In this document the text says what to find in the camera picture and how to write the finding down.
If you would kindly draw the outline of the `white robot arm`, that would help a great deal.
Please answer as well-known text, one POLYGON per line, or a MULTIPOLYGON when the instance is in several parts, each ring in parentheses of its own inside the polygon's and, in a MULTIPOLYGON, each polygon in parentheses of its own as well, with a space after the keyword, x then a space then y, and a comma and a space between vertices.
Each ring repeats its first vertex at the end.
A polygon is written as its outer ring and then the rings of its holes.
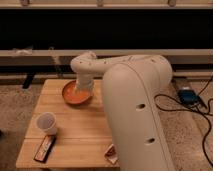
POLYGON ((161 55, 99 59, 86 52, 71 60, 76 88, 93 89, 102 76, 102 103, 121 171, 175 171, 155 105, 169 85, 172 68, 161 55))

